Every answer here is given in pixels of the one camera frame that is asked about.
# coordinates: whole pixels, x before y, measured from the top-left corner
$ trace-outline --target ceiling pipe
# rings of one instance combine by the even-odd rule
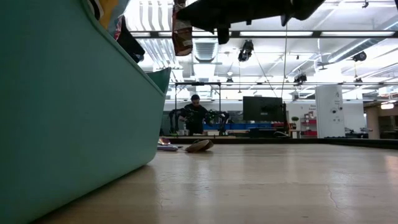
[[[383,73],[386,73],[386,72],[390,72],[391,70],[394,70],[394,69],[396,69],[397,67],[398,67],[398,63],[394,63],[394,64],[392,64],[392,65],[390,65],[390,66],[387,66],[387,67],[382,68],[382,70],[378,70],[378,71],[375,71],[375,72],[368,72],[368,73],[365,73],[365,74],[363,74],[363,75],[359,75],[357,78],[371,78],[371,77],[375,77],[376,75],[380,75],[380,74],[383,74]]]
[[[398,30],[398,16],[394,16],[387,22],[381,24],[375,30]],[[337,63],[347,58],[350,58],[387,38],[370,38],[366,40],[355,40],[352,43],[340,48],[336,52],[330,54],[327,58],[327,63]]]
[[[346,0],[337,1],[337,2],[332,3],[332,4],[336,4],[336,8],[332,9],[321,21],[319,21],[318,24],[316,24],[313,27],[313,30],[316,30],[317,28],[322,26],[322,24],[324,24],[326,22],[326,20],[328,20],[329,17],[332,16],[336,12],[336,10],[340,6],[340,4],[344,3],[344,2],[346,2]],[[317,60],[319,57],[320,57],[320,55],[313,54],[309,59],[307,59],[306,61],[301,63],[299,66],[295,67],[292,71],[290,71],[286,76],[287,77],[296,76],[296,75],[298,75],[295,73],[297,70],[307,70],[307,69],[311,68],[312,63],[309,63],[309,62],[311,62],[313,60]]]
[[[397,78],[397,77],[390,77],[390,78],[386,78],[385,80],[380,81],[380,82],[392,81],[392,80],[396,80],[396,79],[398,79],[398,78]],[[344,92],[344,93],[349,93],[349,92],[355,91],[355,90],[363,90],[363,89],[365,89],[365,88],[369,88],[369,87],[372,87],[372,86],[375,86],[375,85],[363,85],[363,86],[359,86],[359,87],[355,88],[354,90],[348,90],[348,91],[346,91],[346,92]]]

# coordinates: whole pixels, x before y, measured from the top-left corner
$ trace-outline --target white column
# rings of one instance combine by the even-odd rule
[[[315,89],[315,99],[317,102],[318,138],[345,137],[341,86],[318,86]]]

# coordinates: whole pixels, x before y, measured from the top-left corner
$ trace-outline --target television screen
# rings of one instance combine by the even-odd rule
[[[282,98],[244,96],[243,120],[284,122]]]

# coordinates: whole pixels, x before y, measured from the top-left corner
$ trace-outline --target shoe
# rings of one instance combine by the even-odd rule
[[[203,140],[203,141],[196,140],[192,145],[188,146],[185,149],[185,151],[189,152],[189,153],[201,151],[201,149],[203,149],[205,146],[207,146],[208,143],[209,143],[209,140]]]
[[[208,140],[208,141],[209,141],[209,143],[207,143],[207,145],[205,147],[199,149],[198,151],[203,152],[203,151],[206,151],[207,149],[210,149],[210,148],[212,148],[214,146],[212,141],[210,141],[210,140]]]

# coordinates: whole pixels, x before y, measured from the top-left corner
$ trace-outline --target person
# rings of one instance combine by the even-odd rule
[[[183,111],[180,114],[179,120],[184,121],[187,124],[187,130],[189,135],[203,134],[203,120],[206,118],[207,110],[200,104],[200,97],[198,95],[192,95],[191,102],[184,109],[192,110],[192,118],[187,119],[187,111]]]

